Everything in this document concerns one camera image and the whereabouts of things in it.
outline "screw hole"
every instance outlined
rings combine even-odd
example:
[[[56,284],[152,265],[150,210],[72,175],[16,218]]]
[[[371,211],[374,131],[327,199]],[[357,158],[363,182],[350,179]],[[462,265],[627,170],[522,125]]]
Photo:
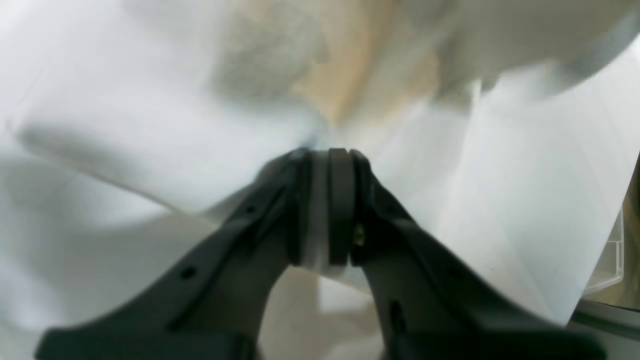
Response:
[[[198,270],[194,266],[189,266],[188,268],[184,269],[180,273],[180,277],[183,280],[189,280],[190,278],[194,277],[197,272],[198,272]]]
[[[462,279],[462,273],[460,272],[460,270],[458,270],[456,268],[450,268],[449,269],[449,275],[451,275],[452,277],[454,277],[456,279]]]

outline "transparent plastic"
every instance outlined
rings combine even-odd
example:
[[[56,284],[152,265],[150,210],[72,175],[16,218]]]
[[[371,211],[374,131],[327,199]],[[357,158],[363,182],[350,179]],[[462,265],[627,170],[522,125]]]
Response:
[[[611,229],[609,240],[600,255],[584,295],[618,284],[625,275],[625,232],[622,210]]]

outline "white fabric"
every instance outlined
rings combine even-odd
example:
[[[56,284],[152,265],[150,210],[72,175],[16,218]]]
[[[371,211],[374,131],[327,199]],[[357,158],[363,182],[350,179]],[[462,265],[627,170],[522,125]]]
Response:
[[[267,160],[304,145],[358,148],[421,225],[509,298],[563,323],[604,246],[640,150],[636,56],[627,53],[539,104],[515,105],[500,83],[474,102],[467,84],[578,52],[630,1],[577,2],[579,21],[576,1],[553,7],[557,0],[517,6],[381,0],[364,11],[355,0],[298,1],[298,8],[197,0],[14,7],[12,25],[0,28],[4,135],[71,174],[78,170],[191,214],[181,218],[193,233],[176,234],[181,245],[170,250],[172,259],[215,228],[221,215],[206,211],[250,183]],[[553,16],[541,9],[553,9]],[[532,25],[536,31],[522,33]],[[40,172],[15,176],[9,169],[2,196],[3,211],[18,214],[12,216],[41,213],[42,201],[73,177],[56,177],[53,186]],[[68,216],[71,230],[83,229],[83,236],[116,234],[96,237],[85,255],[115,261],[123,251],[115,229],[163,214],[126,212],[125,198],[101,195],[84,205],[99,214],[112,204],[105,218],[56,208],[45,222],[58,227],[49,217]],[[125,275],[65,263],[82,242],[63,241],[64,231],[51,236],[40,225],[21,231],[41,224],[39,218],[0,220],[12,229],[2,236],[0,284],[15,295],[3,296],[0,316],[14,325],[41,331],[91,318],[170,263],[141,263],[132,271],[144,281],[123,285]],[[149,238],[165,230],[140,229],[140,241],[122,239],[140,252],[174,246],[171,233],[151,245]],[[52,252],[61,257],[44,255]],[[80,293],[99,306],[74,305],[80,289],[65,285],[68,266],[73,286],[95,285]],[[18,291],[24,284],[26,292]]]

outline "plastic container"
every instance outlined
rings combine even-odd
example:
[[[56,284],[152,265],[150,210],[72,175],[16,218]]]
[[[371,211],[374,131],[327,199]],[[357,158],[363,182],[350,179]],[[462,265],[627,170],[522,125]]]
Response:
[[[611,229],[609,240],[600,255],[591,278],[584,289],[584,295],[600,291],[618,284],[625,275],[625,232],[622,210]]]

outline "white cloth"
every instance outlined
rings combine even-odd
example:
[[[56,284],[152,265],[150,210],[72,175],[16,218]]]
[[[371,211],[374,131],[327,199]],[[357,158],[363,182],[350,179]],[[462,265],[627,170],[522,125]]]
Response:
[[[85,271],[91,266],[64,261],[81,241],[64,242],[63,232],[53,236],[37,231],[46,229],[40,226],[20,231],[39,224],[40,215],[28,222],[3,217],[13,229],[7,234],[20,236],[2,237],[3,250],[9,249],[2,286],[10,289],[3,293],[15,297],[3,297],[0,316],[42,330],[97,315],[170,263],[142,262],[131,271],[144,280],[123,284],[127,275],[111,268],[123,251],[118,239],[133,241],[140,252],[173,249],[173,259],[216,227],[220,216],[206,211],[250,183],[267,160],[299,146],[334,145],[363,150],[419,223],[503,294],[566,322],[640,150],[630,98],[640,87],[636,56],[627,53],[576,89],[537,104],[515,105],[500,83],[477,101],[467,85],[579,52],[630,1],[514,3],[380,0],[361,9],[355,0],[297,6],[67,0],[16,11],[20,21],[0,30],[5,137],[72,174],[90,174],[189,213],[180,218],[191,230],[176,234],[176,250],[164,225],[141,226],[150,233],[140,230],[140,241],[114,230],[137,221],[136,211],[113,210],[113,223],[76,211],[71,230],[110,234],[86,248],[86,257],[109,259],[110,270]],[[536,31],[523,33],[531,26]],[[8,169],[4,211],[15,216],[20,208],[41,213],[42,199],[67,188],[69,175],[54,176],[58,188],[38,171],[16,176]],[[16,186],[22,197],[15,196]],[[72,194],[92,196],[85,191]],[[91,204],[131,208],[124,195],[117,199],[100,196]],[[65,211],[47,216],[72,218]],[[141,224],[166,213],[146,214]],[[151,245],[146,236],[164,231],[166,241]],[[67,266],[75,275],[71,287]],[[29,284],[28,291],[17,291],[21,284]],[[95,289],[81,289],[87,284]],[[99,305],[77,306],[71,299],[78,293],[85,304]]]

